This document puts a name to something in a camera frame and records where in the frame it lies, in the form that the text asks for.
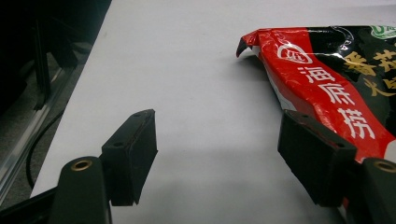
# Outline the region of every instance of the metal screw hole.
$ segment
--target metal screw hole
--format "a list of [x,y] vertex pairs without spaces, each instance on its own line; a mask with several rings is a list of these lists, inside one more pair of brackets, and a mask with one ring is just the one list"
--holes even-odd
[[72,165],[72,171],[83,171],[88,169],[90,166],[92,165],[92,161],[76,161],[73,165]]
[[396,166],[386,161],[376,161],[374,166],[385,172],[396,173]]

